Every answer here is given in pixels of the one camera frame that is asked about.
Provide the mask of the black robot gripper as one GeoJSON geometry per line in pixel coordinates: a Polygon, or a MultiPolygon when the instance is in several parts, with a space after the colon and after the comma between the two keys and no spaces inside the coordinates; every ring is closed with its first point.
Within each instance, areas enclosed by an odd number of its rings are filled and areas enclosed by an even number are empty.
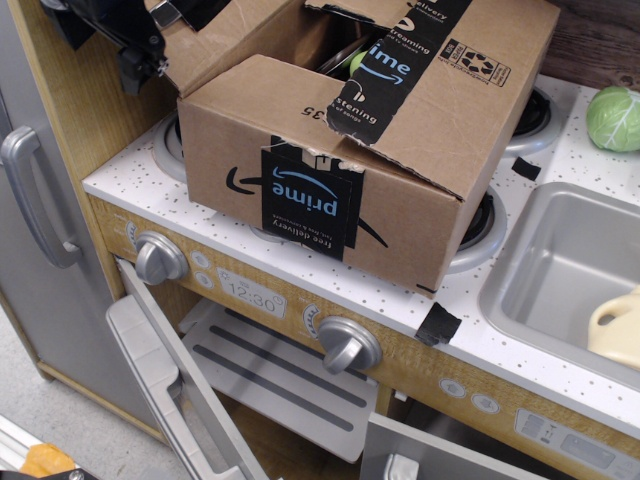
{"type": "Polygon", "coordinates": [[[124,47],[117,53],[117,65],[126,94],[138,95],[147,80],[163,76],[169,66],[164,56],[154,60],[144,53],[163,53],[165,41],[143,1],[44,0],[40,6],[57,33],[74,49],[94,32],[124,47]]]}

